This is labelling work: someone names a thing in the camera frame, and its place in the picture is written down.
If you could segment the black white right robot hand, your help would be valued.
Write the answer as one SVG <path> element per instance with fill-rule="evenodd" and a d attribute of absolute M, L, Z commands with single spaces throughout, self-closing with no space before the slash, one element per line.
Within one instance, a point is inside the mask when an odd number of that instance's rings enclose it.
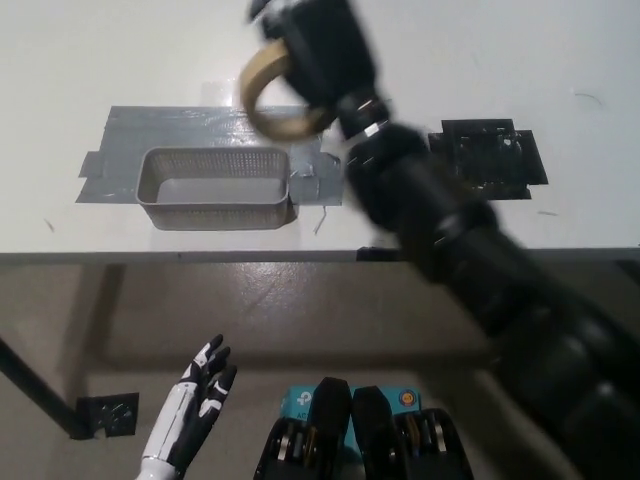
<path fill-rule="evenodd" d="M 252 1 L 266 40 L 282 40 L 291 66 L 285 79 L 311 107 L 332 107 L 372 90 L 376 67 L 366 38 L 345 0 Z"/>

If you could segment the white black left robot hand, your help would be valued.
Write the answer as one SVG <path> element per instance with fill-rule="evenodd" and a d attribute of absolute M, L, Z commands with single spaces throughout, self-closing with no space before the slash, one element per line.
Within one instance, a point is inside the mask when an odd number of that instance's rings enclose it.
<path fill-rule="evenodd" d="M 221 334 L 190 361 L 162 406 L 141 456 L 140 479 L 182 479 L 217 421 L 237 367 Z"/>

